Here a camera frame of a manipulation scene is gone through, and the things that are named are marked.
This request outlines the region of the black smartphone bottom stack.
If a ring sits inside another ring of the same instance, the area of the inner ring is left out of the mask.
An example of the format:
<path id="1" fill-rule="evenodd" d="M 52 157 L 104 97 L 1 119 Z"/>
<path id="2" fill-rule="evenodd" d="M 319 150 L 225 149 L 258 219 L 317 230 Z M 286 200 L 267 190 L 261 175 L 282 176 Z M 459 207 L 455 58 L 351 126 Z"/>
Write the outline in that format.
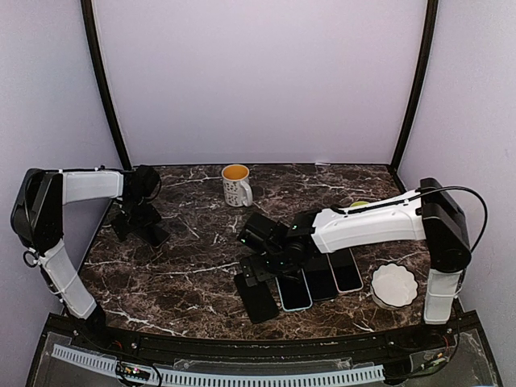
<path id="1" fill-rule="evenodd" d="M 139 230 L 139 237 L 153 248 L 158 248 L 169 239 L 170 233 L 157 225 L 149 225 Z"/>

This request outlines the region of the black phone case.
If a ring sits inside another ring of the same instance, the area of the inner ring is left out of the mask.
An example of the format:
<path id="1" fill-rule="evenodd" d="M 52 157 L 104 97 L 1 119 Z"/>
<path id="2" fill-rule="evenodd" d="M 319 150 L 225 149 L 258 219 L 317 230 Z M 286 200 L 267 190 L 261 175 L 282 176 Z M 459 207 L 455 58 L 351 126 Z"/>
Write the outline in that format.
<path id="1" fill-rule="evenodd" d="M 251 323 L 264 323 L 279 315 L 277 304 L 266 283 L 248 286 L 242 273 L 234 276 L 234 283 Z"/>

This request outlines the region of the purple-edged black smartphone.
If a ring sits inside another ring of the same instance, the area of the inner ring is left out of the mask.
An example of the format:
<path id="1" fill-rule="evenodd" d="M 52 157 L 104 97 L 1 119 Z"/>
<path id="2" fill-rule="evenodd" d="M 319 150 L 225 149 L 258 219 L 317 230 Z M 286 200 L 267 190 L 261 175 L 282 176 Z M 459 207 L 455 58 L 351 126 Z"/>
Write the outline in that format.
<path id="1" fill-rule="evenodd" d="M 313 302 L 328 301 L 337 296 L 338 290 L 326 255 L 309 259 L 303 270 Z"/>

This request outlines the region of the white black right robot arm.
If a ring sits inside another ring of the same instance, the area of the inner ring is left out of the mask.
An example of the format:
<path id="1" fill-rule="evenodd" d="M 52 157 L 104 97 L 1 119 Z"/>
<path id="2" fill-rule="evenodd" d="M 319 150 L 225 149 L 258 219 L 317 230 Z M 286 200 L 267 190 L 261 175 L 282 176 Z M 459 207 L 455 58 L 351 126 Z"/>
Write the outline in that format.
<path id="1" fill-rule="evenodd" d="M 469 238 L 465 213 L 450 191 L 450 186 L 428 177 L 417 189 L 394 198 L 303 211 L 289 226 L 254 213 L 237 239 L 258 255 L 266 272 L 277 277 L 298 271 L 315 254 L 401 240 L 425 242 L 431 263 L 424 322 L 412 330 L 411 342 L 427 350 L 443 335 L 442 325 L 451 316 L 461 277 L 476 247 Z"/>

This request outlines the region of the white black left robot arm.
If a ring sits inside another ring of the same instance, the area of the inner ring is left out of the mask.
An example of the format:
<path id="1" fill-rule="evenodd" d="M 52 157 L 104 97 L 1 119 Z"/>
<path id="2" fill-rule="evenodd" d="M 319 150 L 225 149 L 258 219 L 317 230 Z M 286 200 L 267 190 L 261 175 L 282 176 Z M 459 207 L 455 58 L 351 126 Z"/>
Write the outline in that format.
<path id="1" fill-rule="evenodd" d="M 113 346 L 113 332 L 99 321 L 103 313 L 86 289 L 67 253 L 63 208 L 69 203 L 110 199 L 120 206 L 110 226 L 118 239 L 131 234 L 158 247 L 168 237 L 159 227 L 161 216 L 152 204 L 160 192 L 161 178 L 151 166 L 131 170 L 29 169 L 23 178 L 10 216 L 14 233 L 39 267 L 52 292 L 75 318 L 89 321 L 82 338 L 97 352 Z"/>

